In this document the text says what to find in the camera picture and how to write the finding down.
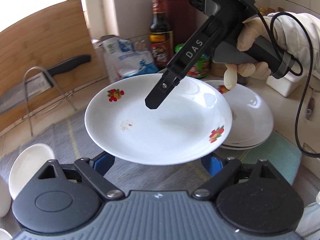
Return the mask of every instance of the green jar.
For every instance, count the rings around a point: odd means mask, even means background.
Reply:
[[[183,44],[179,44],[176,46],[175,52],[178,53],[181,48],[183,47]],[[194,66],[189,70],[187,73],[188,77],[193,78],[204,78],[207,76],[209,72],[209,66],[210,66],[210,59],[206,58],[204,55],[201,56],[201,58],[194,64]]]

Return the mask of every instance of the soy sauce bottle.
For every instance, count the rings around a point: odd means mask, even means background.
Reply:
[[[173,57],[173,34],[165,17],[164,0],[152,0],[153,21],[150,27],[151,54],[156,66],[164,69]]]

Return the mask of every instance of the black cable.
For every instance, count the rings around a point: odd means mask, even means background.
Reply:
[[[305,29],[305,27],[302,25],[302,23],[295,17],[293,16],[292,14],[290,13],[287,13],[287,12],[279,12],[277,14],[275,14],[272,19],[271,19],[271,23],[270,23],[270,29],[265,21],[265,19],[263,18],[263,16],[258,13],[259,17],[261,18],[262,22],[263,22],[263,25],[265,26],[265,28],[267,29],[268,31],[268,34],[270,36],[270,40],[271,40],[271,43],[273,45],[276,51],[276,54],[277,56],[279,57],[279,51],[283,52],[284,50],[278,45],[278,43],[276,42],[276,39],[274,37],[274,33],[273,31],[270,31],[270,30],[273,30],[273,25],[274,25],[274,21],[281,15],[286,15],[286,16],[289,16],[291,17],[292,19],[294,19],[299,25],[300,27],[302,28],[302,30],[304,31],[307,39],[308,39],[308,43],[309,43],[309,48],[310,48],[310,69],[309,69],[309,73],[308,73],[308,78],[307,78],[307,82],[306,82],[306,86],[303,90],[303,93],[302,93],[302,97],[301,97],[301,101],[300,101],[300,104],[299,104],[299,107],[298,107],[298,111],[297,111],[297,116],[296,116],[296,120],[295,120],[295,124],[294,124],[294,135],[295,135],[295,139],[296,139],[296,143],[297,143],[297,146],[299,148],[299,150],[306,156],[309,156],[309,157],[314,157],[314,158],[319,158],[320,157],[320,153],[311,153],[311,152],[308,152],[308,151],[305,151],[301,144],[300,144],[300,141],[299,141],[299,138],[298,138],[298,121],[299,121],[299,117],[300,117],[300,112],[301,112],[301,108],[302,108],[302,104],[303,104],[303,101],[304,101],[304,98],[306,96],[306,93],[307,93],[307,90],[308,90],[308,87],[309,87],[309,83],[310,83],[310,79],[311,79],[311,75],[312,75],[312,69],[313,69],[313,46],[312,46],[312,42],[311,42],[311,39],[310,39],[310,36],[307,32],[307,30]],[[297,59],[295,60],[299,65],[300,65],[300,68],[301,68],[301,74],[302,74],[302,64],[300,61],[298,61]]]

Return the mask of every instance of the floral design on plate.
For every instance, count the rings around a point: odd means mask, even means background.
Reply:
[[[224,125],[222,125],[221,127],[218,127],[216,130],[213,130],[209,137],[210,143],[215,142],[219,137],[221,137],[223,132],[224,132]]]
[[[218,91],[222,94],[228,93],[230,90],[227,89],[224,85],[218,87]]]
[[[109,101],[118,101],[124,95],[124,91],[120,89],[111,89],[108,91]]]

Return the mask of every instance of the yellow label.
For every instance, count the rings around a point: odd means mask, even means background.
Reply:
[[[165,42],[166,40],[167,40],[166,35],[150,34],[150,41],[151,42]]]

